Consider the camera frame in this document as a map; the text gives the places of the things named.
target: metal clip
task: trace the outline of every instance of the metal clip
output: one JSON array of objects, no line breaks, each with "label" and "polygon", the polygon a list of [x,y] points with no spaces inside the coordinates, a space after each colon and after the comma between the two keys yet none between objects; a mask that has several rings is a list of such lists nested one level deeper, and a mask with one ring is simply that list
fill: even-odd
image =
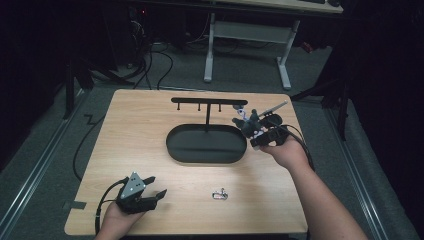
[{"label": "metal clip", "polygon": [[224,188],[221,188],[221,192],[215,191],[212,193],[212,198],[215,200],[226,200],[228,193],[225,192]]}]

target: gray carpet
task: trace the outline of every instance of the gray carpet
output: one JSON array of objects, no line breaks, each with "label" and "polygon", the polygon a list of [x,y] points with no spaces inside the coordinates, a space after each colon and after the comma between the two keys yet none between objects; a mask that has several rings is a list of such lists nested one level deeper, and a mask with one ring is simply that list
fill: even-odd
[{"label": "gray carpet", "polygon": [[[287,68],[293,88],[291,91],[284,91],[274,59],[278,56],[275,52],[278,53],[280,48],[279,45],[267,46],[260,50],[241,47],[231,53],[224,53],[231,50],[231,47],[217,49],[220,52],[215,55],[213,81],[204,83],[202,79],[206,50],[186,49],[182,52],[168,47],[163,53],[173,59],[173,66],[169,74],[162,80],[161,87],[162,89],[172,87],[293,95],[313,86],[331,52],[331,49],[324,49],[308,54],[299,48],[292,49]],[[165,49],[165,46],[155,46],[155,50],[159,51],[160,49]],[[171,61],[158,53],[154,53],[152,57],[152,68],[148,77],[152,87],[155,88],[158,80],[171,66]],[[123,69],[120,74],[125,74],[126,71],[128,70]],[[70,122],[63,139],[57,146],[50,166],[10,232],[9,239],[93,238],[93,236],[67,236],[64,233],[63,229],[69,213],[69,209],[64,206],[74,199],[79,186],[79,181],[72,171],[72,160],[78,145],[91,128],[91,125],[87,124],[88,117],[85,115],[92,115],[92,121],[100,119],[107,111],[113,92],[118,88],[123,87],[110,82],[96,81],[95,88],[86,95],[86,101]],[[148,89],[147,82],[143,80],[139,88]],[[6,214],[53,133],[61,124],[65,112],[64,96],[64,90],[59,92],[54,106],[34,125],[30,136],[14,159],[1,172],[0,216]],[[368,237],[374,239],[374,230],[370,227],[367,215],[364,214],[361,202],[358,200],[343,152],[339,147],[338,136],[333,133],[333,126],[326,111],[321,109],[316,98],[307,98],[294,103],[294,106],[317,173],[352,212]],[[81,146],[76,161],[79,175],[84,173],[100,128],[101,124],[95,127]],[[352,104],[349,105],[346,136],[346,144],[361,173],[364,185],[374,201],[384,224],[387,238],[419,239],[378,165]],[[305,235],[295,234],[293,237],[304,239]]]}]

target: cable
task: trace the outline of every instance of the cable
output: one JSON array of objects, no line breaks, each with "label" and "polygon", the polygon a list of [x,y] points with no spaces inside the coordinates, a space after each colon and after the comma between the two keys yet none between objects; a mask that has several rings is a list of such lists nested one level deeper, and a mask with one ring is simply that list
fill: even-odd
[{"label": "cable", "polygon": [[[311,154],[310,154],[310,152],[309,152],[309,149],[308,149],[308,147],[306,146],[306,144],[305,144],[305,141],[304,141],[304,138],[303,138],[303,135],[300,133],[300,131],[297,129],[297,128],[295,128],[295,127],[293,127],[292,125],[288,125],[288,124],[283,124],[283,125],[278,125],[278,124],[276,124],[276,123],[274,123],[274,122],[272,122],[272,121],[269,121],[268,120],[268,122],[269,123],[271,123],[272,125],[274,125],[275,127],[278,127],[279,129],[281,129],[281,130],[283,130],[284,132],[286,132],[287,134],[289,134],[290,136],[292,136],[301,146],[302,146],[302,148],[303,148],[303,151],[305,151],[305,154],[306,154],[306,157],[308,158],[308,163],[309,163],[309,166],[312,168],[312,170],[313,171],[315,171],[315,166],[314,166],[314,163],[313,163],[313,161],[312,161],[312,156],[311,156]],[[299,135],[301,136],[300,138],[298,137],[298,136],[296,136],[294,133],[292,133],[292,132],[290,132],[289,130],[287,130],[287,129],[285,129],[285,128],[283,128],[282,126],[285,126],[285,127],[291,127],[291,128],[293,128],[293,129],[295,129],[298,133],[299,133]]]},{"label": "cable", "polygon": [[149,62],[149,67],[147,69],[145,69],[145,73],[143,74],[143,76],[140,77],[140,79],[137,81],[136,84],[134,84],[133,89],[136,89],[138,87],[138,84],[140,84],[141,80],[143,80],[144,77],[146,77],[146,82],[149,85],[150,90],[152,90],[152,86],[150,85],[150,81],[147,78],[147,73],[150,71],[150,68],[152,67],[152,62],[153,62],[153,58],[152,58],[152,51],[149,51],[149,56],[150,56],[150,62]]},{"label": "cable", "polygon": [[79,152],[79,150],[81,149],[81,146],[82,146],[82,144],[85,142],[85,139],[88,137],[88,135],[91,133],[91,131],[93,131],[93,129],[101,122],[101,121],[103,121],[103,119],[106,117],[106,115],[104,115],[103,117],[101,117],[100,119],[99,119],[99,121],[97,121],[97,122],[95,122],[94,124],[90,124],[91,123],[91,118],[93,117],[93,115],[87,115],[87,116],[89,116],[90,117],[90,119],[88,120],[88,123],[87,124],[89,124],[89,125],[92,125],[91,126],[91,128],[90,128],[90,130],[88,130],[88,132],[84,135],[84,137],[83,137],[83,139],[81,140],[81,142],[79,143],[79,145],[78,145],[78,147],[77,147],[77,150],[75,151],[75,154],[74,154],[74,158],[73,158],[73,160],[72,160],[72,169],[73,169],[73,171],[74,171],[74,174],[75,174],[75,177],[81,182],[82,181],[82,178],[78,175],[78,173],[77,173],[77,169],[76,169],[76,159],[77,159],[77,156],[78,156],[78,152]]},{"label": "cable", "polygon": [[100,231],[100,214],[101,214],[101,212],[102,212],[102,205],[103,205],[103,203],[105,203],[105,202],[109,202],[109,201],[113,201],[113,200],[107,200],[107,201],[105,201],[105,198],[106,198],[106,196],[107,196],[107,194],[110,192],[110,190],[112,190],[112,188],[114,188],[114,187],[116,187],[116,186],[118,186],[119,184],[125,184],[126,182],[128,182],[128,177],[126,177],[126,178],[124,178],[124,179],[122,179],[122,180],[119,180],[119,181],[117,181],[116,183],[114,183],[114,184],[112,184],[107,190],[106,190],[106,192],[103,194],[103,196],[102,196],[102,199],[100,200],[100,202],[99,202],[99,205],[97,206],[97,211],[96,211],[96,219],[95,219],[95,222],[94,222],[94,227],[95,227],[95,229],[96,229],[96,235],[99,233],[99,231]]},{"label": "cable", "polygon": [[172,58],[169,55],[167,55],[165,53],[161,53],[161,52],[153,52],[153,53],[162,54],[162,55],[166,56],[167,58],[169,58],[169,60],[171,60],[171,66],[169,67],[168,71],[166,71],[166,73],[159,79],[158,84],[156,85],[157,90],[159,90],[160,83],[166,77],[166,75],[168,75],[168,73],[171,71],[172,67],[174,66],[174,61],[172,60]]},{"label": "cable", "polygon": [[186,42],[186,44],[190,44],[190,43],[196,43],[199,41],[203,41],[205,39],[207,39],[206,37],[202,38],[205,35],[206,29],[208,28],[208,23],[209,23],[209,18],[210,18],[211,14],[208,14],[208,17],[206,18],[206,23],[205,23],[205,27],[203,27],[203,31],[202,33],[199,35],[199,37],[197,37],[195,40],[190,41],[190,42]]}]

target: hand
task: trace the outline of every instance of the hand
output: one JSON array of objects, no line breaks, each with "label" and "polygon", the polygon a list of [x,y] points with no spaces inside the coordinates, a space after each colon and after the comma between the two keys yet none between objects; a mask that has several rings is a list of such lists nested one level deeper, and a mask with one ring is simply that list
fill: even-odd
[{"label": "hand", "polygon": [[145,212],[127,214],[121,211],[119,206],[112,202],[106,210],[102,227],[96,240],[118,240],[124,237]]},{"label": "hand", "polygon": [[288,136],[283,145],[261,146],[261,151],[271,154],[275,161],[289,171],[300,165],[308,165],[308,158],[299,142]]}]

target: wooden table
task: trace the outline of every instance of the wooden table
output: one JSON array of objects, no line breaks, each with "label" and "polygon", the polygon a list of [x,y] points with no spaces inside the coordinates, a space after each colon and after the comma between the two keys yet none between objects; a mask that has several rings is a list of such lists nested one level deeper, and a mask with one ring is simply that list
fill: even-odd
[{"label": "wooden table", "polygon": [[[288,100],[276,111],[285,123],[299,124],[283,94],[118,90],[115,92],[65,226],[69,235],[94,235],[95,210],[106,189],[136,171],[141,178],[156,176],[143,197],[168,189],[156,210],[132,228],[131,235],[257,234],[306,232],[304,213],[288,171],[250,144],[232,164],[183,164],[166,148],[169,131],[180,124],[204,123],[206,106],[177,104],[172,97],[243,99],[262,112]],[[234,125],[232,106],[212,106],[211,124]],[[106,199],[114,199],[122,185]],[[212,193],[225,188],[227,200]],[[103,205],[102,214],[108,204]]]}]

